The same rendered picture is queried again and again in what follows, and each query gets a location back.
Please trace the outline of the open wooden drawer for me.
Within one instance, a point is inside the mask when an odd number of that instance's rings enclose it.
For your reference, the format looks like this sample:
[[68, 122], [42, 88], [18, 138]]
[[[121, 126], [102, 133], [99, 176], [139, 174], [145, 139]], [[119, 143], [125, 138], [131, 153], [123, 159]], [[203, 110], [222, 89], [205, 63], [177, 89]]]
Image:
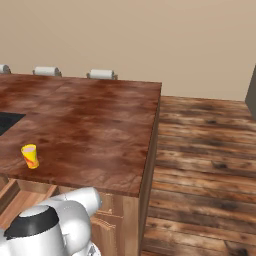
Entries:
[[0, 228], [6, 229], [20, 212], [57, 193], [57, 185], [10, 179], [0, 190]]

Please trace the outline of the wooden cupboard door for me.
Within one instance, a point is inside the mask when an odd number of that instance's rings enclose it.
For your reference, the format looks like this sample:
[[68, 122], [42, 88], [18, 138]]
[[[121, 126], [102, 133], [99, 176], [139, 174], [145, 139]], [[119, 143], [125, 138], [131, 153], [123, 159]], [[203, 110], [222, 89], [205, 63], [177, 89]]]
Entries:
[[117, 256], [116, 225], [108, 216], [91, 218], [92, 242], [99, 248], [102, 256]]

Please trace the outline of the black hob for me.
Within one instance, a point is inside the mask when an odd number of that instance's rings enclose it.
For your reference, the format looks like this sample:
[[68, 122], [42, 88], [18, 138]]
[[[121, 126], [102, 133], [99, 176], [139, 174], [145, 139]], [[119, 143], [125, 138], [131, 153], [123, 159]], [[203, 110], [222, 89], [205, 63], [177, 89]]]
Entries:
[[24, 114], [0, 112], [0, 136], [20, 121]]

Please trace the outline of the yellow smoothie cup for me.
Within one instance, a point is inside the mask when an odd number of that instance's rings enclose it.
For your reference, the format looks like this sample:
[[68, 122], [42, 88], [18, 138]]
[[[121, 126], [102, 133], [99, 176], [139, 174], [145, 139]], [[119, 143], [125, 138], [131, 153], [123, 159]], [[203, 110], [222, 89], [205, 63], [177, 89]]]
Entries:
[[27, 144], [21, 148], [21, 153], [30, 169], [36, 169], [39, 166], [37, 158], [37, 148], [34, 144]]

